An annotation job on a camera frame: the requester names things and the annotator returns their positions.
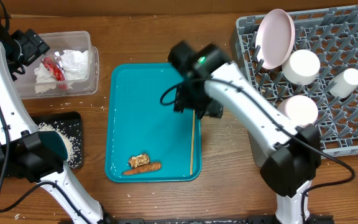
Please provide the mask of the pale green bowl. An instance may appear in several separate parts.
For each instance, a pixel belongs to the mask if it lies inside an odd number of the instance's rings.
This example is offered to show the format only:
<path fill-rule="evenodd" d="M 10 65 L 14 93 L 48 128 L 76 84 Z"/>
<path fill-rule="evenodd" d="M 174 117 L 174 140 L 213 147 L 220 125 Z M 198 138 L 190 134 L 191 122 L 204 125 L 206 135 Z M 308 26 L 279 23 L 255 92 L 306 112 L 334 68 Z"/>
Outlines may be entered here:
<path fill-rule="evenodd" d="M 285 78 L 297 85 L 309 85 L 314 82 L 319 70 L 318 56 L 306 49 L 293 52 L 282 65 Z"/>

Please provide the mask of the small pink bowl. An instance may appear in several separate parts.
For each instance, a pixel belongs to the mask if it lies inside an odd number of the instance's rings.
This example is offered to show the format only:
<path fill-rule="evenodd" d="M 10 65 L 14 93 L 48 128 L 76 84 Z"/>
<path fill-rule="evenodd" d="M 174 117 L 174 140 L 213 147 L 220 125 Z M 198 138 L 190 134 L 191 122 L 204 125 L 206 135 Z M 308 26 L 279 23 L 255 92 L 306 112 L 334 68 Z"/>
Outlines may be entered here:
<path fill-rule="evenodd" d="M 309 97 L 292 96 L 278 106 L 278 110 L 298 126 L 313 124 L 318 118 L 318 107 Z"/>

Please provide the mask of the white cup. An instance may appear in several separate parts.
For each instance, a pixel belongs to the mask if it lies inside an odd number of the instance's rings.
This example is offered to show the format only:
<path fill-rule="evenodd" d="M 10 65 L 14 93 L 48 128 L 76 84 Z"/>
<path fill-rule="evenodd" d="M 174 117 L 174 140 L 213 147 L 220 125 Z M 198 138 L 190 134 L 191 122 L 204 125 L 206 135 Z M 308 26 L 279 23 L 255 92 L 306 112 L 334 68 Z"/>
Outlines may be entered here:
<path fill-rule="evenodd" d="M 358 70 L 348 68 L 335 76 L 329 83 L 334 83 L 329 90 L 332 96 L 347 98 L 358 87 Z"/>

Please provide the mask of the red snack wrapper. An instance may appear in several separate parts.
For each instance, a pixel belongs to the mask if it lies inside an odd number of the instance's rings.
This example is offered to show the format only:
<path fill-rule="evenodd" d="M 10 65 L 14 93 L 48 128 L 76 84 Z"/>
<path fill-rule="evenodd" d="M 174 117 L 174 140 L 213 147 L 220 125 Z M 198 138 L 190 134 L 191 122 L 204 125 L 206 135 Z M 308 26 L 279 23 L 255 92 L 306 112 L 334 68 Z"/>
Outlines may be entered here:
<path fill-rule="evenodd" d="M 54 76 L 56 81 L 64 82 L 66 80 L 60 52 L 54 52 L 53 54 L 44 58 L 42 60 L 42 64 L 49 71 L 49 73 Z"/>

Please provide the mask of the brown food scrap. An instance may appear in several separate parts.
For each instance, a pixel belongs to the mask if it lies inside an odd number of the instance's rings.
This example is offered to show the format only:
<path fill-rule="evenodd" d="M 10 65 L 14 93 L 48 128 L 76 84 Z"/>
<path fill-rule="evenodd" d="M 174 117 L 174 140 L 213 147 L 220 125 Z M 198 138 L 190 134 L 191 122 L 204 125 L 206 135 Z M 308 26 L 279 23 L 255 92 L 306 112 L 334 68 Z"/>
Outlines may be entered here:
<path fill-rule="evenodd" d="M 128 163 L 132 169 L 144 166 L 150 163 L 150 157 L 148 154 L 143 153 L 138 156 L 133 156 L 128 160 Z"/>

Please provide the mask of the wooden chopstick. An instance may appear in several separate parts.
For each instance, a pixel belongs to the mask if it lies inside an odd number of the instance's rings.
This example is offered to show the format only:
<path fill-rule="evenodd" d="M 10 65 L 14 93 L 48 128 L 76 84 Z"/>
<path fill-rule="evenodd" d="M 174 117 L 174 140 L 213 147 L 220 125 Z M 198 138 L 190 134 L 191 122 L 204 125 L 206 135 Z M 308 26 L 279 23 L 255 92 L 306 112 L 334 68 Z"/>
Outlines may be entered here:
<path fill-rule="evenodd" d="M 195 110 L 193 110 L 193 115 L 192 115 L 190 175 L 193 175 L 194 147 L 195 147 Z"/>

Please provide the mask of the white tissue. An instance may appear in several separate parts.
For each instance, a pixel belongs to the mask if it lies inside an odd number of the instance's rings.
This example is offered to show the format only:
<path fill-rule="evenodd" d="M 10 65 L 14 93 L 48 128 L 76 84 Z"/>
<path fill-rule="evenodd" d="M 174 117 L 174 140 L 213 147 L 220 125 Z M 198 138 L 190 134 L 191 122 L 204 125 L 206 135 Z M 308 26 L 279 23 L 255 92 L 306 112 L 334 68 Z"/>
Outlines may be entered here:
<path fill-rule="evenodd" d="M 59 51 L 63 63 L 65 81 L 58 82 L 41 63 L 34 69 L 36 76 L 36 93 L 46 93 L 49 90 L 59 88 L 60 90 L 72 89 L 72 80 L 81 80 L 88 74 L 88 51 L 63 50 Z"/>

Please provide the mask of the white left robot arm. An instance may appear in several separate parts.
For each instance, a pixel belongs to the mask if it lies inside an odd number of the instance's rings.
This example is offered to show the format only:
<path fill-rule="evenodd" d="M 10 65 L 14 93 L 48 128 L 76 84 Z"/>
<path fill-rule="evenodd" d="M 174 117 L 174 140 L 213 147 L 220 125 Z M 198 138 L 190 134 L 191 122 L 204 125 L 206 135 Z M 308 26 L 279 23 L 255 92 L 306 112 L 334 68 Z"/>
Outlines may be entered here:
<path fill-rule="evenodd" d="M 32 29 L 9 33 L 0 19 L 0 194 L 5 177 L 25 178 L 34 186 L 8 212 L 38 188 L 47 191 L 73 223 L 113 223 L 112 216 L 80 184 L 67 163 L 67 149 L 55 131 L 40 131 L 14 86 L 16 74 L 49 50 Z"/>

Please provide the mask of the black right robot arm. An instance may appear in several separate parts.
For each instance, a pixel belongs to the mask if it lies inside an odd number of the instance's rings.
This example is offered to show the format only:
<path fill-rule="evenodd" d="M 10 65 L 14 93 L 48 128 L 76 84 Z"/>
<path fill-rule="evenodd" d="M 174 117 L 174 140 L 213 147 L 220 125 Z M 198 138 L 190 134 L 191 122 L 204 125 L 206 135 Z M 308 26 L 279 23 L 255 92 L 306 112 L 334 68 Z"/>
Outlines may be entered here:
<path fill-rule="evenodd" d="M 236 116 L 257 143 L 254 160 L 277 195 L 277 210 L 273 215 L 248 217 L 247 223 L 334 223 L 332 216 L 308 211 L 309 192 L 348 183 L 356 173 L 321 150 L 315 125 L 301 127 L 290 121 L 250 85 L 238 65 L 214 43 L 197 52 L 183 40 L 171 48 L 167 60 L 183 77 L 172 86 L 176 91 L 171 101 L 174 111 L 192 109 L 199 119 L 216 117 L 217 112 L 209 109 L 217 102 Z M 345 167 L 350 177 L 312 185 L 322 157 Z"/>

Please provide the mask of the orange carrot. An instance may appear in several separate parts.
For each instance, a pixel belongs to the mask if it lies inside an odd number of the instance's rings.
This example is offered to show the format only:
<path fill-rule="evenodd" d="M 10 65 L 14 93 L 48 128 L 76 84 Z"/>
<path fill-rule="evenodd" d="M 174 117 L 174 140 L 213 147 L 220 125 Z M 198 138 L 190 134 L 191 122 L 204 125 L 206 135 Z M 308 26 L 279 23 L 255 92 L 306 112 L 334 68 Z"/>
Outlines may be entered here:
<path fill-rule="evenodd" d="M 136 174 L 143 174 L 147 172 L 155 172 L 162 168 L 162 164 L 159 162 L 152 162 L 149 164 L 145 164 L 139 167 L 135 167 L 129 170 L 124 171 L 123 175 L 136 175 Z"/>

